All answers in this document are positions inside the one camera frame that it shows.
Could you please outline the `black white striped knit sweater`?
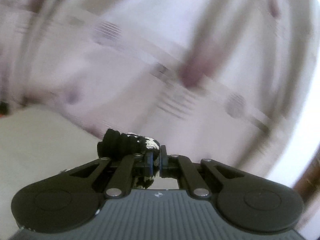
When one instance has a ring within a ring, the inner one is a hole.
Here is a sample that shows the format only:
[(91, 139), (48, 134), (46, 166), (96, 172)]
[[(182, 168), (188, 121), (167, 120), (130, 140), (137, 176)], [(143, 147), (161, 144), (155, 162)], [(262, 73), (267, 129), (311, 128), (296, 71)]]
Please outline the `black white striped knit sweater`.
[(152, 171), (135, 179), (134, 187), (138, 189), (148, 189), (159, 171), (160, 144), (150, 137), (120, 133), (109, 128), (102, 141), (97, 144), (97, 153), (99, 158), (110, 158), (112, 161), (121, 161), (125, 156), (135, 154), (152, 157), (152, 161), (146, 162), (152, 167)]

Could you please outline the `brown wooden door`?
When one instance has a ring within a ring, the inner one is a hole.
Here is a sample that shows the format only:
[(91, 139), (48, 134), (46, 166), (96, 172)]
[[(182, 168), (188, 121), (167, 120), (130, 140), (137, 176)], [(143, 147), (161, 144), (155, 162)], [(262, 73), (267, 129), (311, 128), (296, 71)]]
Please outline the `brown wooden door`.
[(293, 189), (301, 196), (305, 205), (319, 192), (319, 151), (297, 180)]

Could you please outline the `pink leaf print curtain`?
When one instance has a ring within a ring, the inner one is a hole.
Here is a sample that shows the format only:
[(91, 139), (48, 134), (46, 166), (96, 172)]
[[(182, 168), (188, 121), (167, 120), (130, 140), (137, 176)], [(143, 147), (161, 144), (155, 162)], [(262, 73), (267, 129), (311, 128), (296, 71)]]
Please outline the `pink leaf print curtain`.
[(318, 0), (1, 0), (1, 101), (265, 176), (318, 48)]

